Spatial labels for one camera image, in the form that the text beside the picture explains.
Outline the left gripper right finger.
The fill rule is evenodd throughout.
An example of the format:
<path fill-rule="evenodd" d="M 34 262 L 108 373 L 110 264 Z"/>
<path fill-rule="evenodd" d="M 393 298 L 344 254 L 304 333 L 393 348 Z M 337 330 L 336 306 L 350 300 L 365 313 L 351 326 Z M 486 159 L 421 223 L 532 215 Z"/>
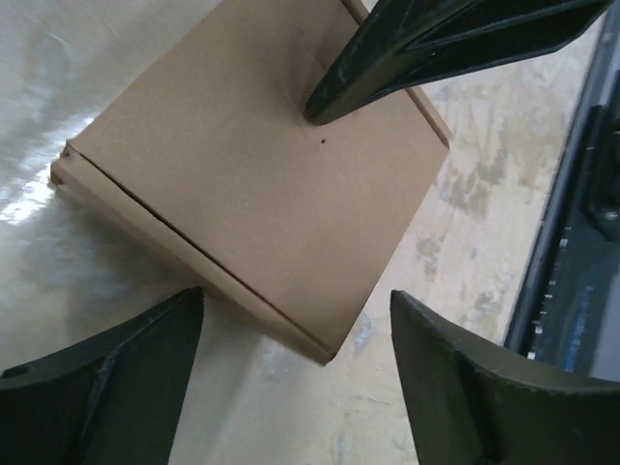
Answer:
<path fill-rule="evenodd" d="M 403 291 L 389 313 L 419 463 L 618 463 L 617 383 L 529 360 Z"/>

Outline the brown cardboard express box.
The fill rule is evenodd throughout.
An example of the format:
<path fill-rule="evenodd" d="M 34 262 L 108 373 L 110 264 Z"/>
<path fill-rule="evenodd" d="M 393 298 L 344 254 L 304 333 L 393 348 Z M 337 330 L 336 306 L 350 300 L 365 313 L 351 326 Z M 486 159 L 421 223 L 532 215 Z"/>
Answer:
<path fill-rule="evenodd" d="M 359 1 L 223 1 L 50 168 L 269 337 L 340 350 L 449 149 L 418 89 L 316 126 Z"/>

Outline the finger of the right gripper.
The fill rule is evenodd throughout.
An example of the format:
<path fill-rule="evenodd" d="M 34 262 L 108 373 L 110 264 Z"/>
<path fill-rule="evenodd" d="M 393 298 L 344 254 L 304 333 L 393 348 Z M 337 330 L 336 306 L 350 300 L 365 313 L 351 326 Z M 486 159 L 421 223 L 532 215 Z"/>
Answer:
<path fill-rule="evenodd" d="M 555 52 L 610 4 L 595 0 L 378 2 L 305 105 L 325 125 L 396 91 Z"/>

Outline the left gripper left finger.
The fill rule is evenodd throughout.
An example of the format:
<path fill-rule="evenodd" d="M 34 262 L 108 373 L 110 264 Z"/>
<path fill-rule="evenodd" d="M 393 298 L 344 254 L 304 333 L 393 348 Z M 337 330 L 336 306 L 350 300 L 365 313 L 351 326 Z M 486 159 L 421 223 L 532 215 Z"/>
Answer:
<path fill-rule="evenodd" d="M 1 374 L 4 464 L 166 464 L 202 332 L 186 289 Z"/>

